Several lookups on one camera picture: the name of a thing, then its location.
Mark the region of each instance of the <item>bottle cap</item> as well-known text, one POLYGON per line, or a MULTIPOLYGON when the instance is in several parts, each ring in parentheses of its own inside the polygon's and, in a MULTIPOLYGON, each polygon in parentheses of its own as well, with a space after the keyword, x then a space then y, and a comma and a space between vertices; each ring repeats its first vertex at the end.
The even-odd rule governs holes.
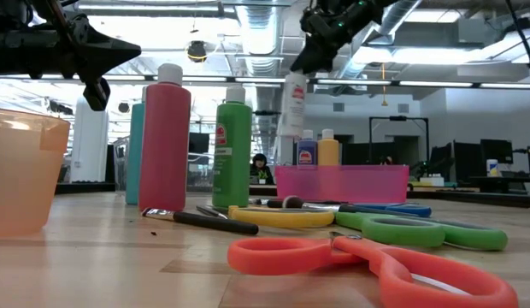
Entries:
POLYGON ((225 101, 228 103, 244 104, 246 102, 246 90, 243 86, 229 86, 225 101))
POLYGON ((312 129, 303 130, 303 139, 313 139, 315 134, 312 129))
POLYGON ((323 129, 322 130, 322 138, 323 139, 333 139, 333 129, 323 129))
POLYGON ((173 83, 181 86, 183 81, 183 68, 172 63, 164 63, 159 67, 159 83, 173 83))
POLYGON ((145 104, 146 95, 147 95, 147 86, 144 86, 144 88, 142 89, 142 104, 145 104))

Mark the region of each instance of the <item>teal paint bottle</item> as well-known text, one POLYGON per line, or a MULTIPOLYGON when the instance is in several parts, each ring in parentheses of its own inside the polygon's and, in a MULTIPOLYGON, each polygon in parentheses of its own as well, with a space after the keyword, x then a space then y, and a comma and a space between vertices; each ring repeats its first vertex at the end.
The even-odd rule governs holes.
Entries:
POLYGON ((214 206, 248 206, 252 109, 245 96, 242 86, 229 86, 226 102, 217 107, 214 206))
POLYGON ((132 106, 132 118, 130 119, 130 141, 128 143, 127 163, 127 204, 138 204, 139 197, 139 173, 142 162, 142 141, 144 138, 145 118, 145 94, 147 86, 142 93, 142 103, 132 106))

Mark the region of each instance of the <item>person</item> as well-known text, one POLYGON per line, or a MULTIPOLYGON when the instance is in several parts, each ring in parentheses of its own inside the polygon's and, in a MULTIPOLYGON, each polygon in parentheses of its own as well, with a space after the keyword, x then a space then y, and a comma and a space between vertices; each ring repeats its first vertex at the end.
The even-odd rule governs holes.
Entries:
POLYGON ((265 180, 265 184, 274 185, 273 175, 271 169, 267 166, 267 158, 265 155, 259 153, 256 154, 252 159, 250 166, 250 176, 256 176, 260 183, 265 180))

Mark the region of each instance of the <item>table surface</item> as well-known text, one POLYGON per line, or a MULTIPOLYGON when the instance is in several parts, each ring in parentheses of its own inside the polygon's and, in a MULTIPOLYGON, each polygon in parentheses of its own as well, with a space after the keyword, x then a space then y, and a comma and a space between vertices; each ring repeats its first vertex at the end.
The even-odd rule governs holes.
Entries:
MULTIPOLYGON (((244 236, 140 217, 121 195, 55 199, 40 234, 0 239, 0 308, 11 307, 381 307, 377 279, 366 264, 305 275, 240 275, 227 247, 244 236)), ((441 200, 412 200, 434 216, 502 228, 504 252, 455 247, 424 250, 507 280, 530 307, 530 210, 441 200)), ((187 209, 209 204, 192 194, 187 209)), ((261 228, 260 235, 327 237, 341 227, 261 228)))

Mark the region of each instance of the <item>pink plastic bin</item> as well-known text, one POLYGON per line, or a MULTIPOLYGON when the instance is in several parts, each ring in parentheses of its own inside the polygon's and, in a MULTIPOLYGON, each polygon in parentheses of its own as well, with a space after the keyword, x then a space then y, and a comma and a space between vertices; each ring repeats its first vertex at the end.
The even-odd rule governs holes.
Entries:
POLYGON ((406 200, 409 167, 277 166, 274 176, 279 198, 402 203, 406 200))

